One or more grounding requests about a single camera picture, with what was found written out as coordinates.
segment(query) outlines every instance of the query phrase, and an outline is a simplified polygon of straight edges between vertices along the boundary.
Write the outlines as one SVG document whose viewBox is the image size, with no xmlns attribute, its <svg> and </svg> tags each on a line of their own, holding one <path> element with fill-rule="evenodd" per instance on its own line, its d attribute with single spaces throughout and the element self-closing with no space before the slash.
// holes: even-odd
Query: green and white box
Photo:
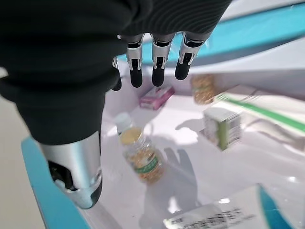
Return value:
<svg viewBox="0 0 305 229">
<path fill-rule="evenodd" d="M 222 150 L 241 138 L 241 118 L 236 112 L 212 106 L 204 111 L 204 122 L 205 137 Z"/>
<path fill-rule="evenodd" d="M 239 113 L 251 128 L 305 152 L 305 102 L 239 85 L 215 97 L 213 107 Z"/>
</svg>

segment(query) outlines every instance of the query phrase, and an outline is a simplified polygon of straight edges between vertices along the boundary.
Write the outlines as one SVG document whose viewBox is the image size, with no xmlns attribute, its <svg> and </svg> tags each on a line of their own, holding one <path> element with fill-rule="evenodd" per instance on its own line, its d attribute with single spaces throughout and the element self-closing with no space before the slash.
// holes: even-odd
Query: teal trim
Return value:
<svg viewBox="0 0 305 229">
<path fill-rule="evenodd" d="M 214 29 L 208 45 L 197 58 L 234 52 L 305 35 L 305 3 L 223 21 Z M 176 35 L 168 61 L 177 62 L 182 36 Z M 143 45 L 143 63 L 152 63 L 152 44 Z"/>
<path fill-rule="evenodd" d="M 74 204 L 55 186 L 41 151 L 31 138 L 21 144 L 30 184 L 48 229 L 89 229 Z"/>
<path fill-rule="evenodd" d="M 265 191 L 265 189 L 260 186 L 259 194 L 261 198 L 262 208 L 264 211 L 266 222 L 270 229 L 293 229 L 283 218 L 280 210 Z"/>
</svg>

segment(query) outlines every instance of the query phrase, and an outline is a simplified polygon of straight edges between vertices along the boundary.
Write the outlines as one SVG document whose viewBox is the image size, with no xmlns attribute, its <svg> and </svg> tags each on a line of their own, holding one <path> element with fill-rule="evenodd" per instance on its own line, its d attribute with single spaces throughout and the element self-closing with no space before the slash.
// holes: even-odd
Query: bottle cap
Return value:
<svg viewBox="0 0 305 229">
<path fill-rule="evenodd" d="M 118 127 L 118 132 L 121 133 L 124 130 L 132 127 L 132 119 L 128 113 L 120 113 L 114 118 L 115 124 Z"/>
<path fill-rule="evenodd" d="M 145 139 L 143 138 L 142 130 L 138 127 L 130 128 L 121 134 L 121 143 L 124 146 L 133 145 L 134 147 L 139 147 L 139 145 L 143 144 L 143 141 Z"/>
</svg>

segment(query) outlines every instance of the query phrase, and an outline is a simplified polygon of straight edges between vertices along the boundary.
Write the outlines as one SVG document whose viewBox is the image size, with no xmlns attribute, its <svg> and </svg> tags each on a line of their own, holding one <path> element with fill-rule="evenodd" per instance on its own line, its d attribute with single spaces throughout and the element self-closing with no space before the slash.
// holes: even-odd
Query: clear plastic packaging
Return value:
<svg viewBox="0 0 305 229">
<path fill-rule="evenodd" d="M 163 158 L 150 139 L 137 127 L 124 131 L 120 138 L 124 156 L 140 180 L 146 184 L 158 181 L 164 173 Z"/>
<path fill-rule="evenodd" d="M 197 104 L 208 104 L 215 96 L 214 76 L 212 74 L 195 75 L 191 79 L 194 100 Z"/>
<path fill-rule="evenodd" d="M 222 153 L 199 132 L 204 127 L 202 109 L 192 105 L 193 98 L 174 96 L 161 112 L 139 108 L 132 112 L 133 119 L 145 126 L 144 133 L 151 134 L 166 160 L 165 173 L 153 185 L 141 184 L 125 158 L 118 155 L 122 152 L 118 137 L 112 132 L 105 137 L 103 190 L 98 202 L 103 208 L 96 205 L 87 210 L 87 222 L 93 222 L 94 229 L 164 229 L 164 219 L 215 201 L 224 207 L 234 204 L 235 208 L 231 198 L 234 193 L 259 183 L 276 204 L 276 208 L 271 205 L 270 212 L 279 210 L 293 229 L 303 229 L 304 152 L 247 127 L 240 143 Z M 251 204 L 249 198 L 241 203 Z M 216 208 L 210 216 L 220 213 Z M 263 229 L 257 225 L 240 228 Z"/>
</svg>

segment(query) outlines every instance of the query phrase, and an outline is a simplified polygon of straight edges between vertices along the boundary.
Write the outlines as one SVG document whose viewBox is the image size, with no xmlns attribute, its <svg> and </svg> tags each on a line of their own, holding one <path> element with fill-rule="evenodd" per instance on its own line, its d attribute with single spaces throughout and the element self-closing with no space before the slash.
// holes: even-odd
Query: small box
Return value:
<svg viewBox="0 0 305 229">
<path fill-rule="evenodd" d="M 222 150 L 241 138 L 241 118 L 238 113 L 212 106 L 204 111 L 204 122 L 205 137 Z"/>
<path fill-rule="evenodd" d="M 158 110 L 174 93 L 172 86 L 153 88 L 140 99 L 140 107 Z"/>
</svg>

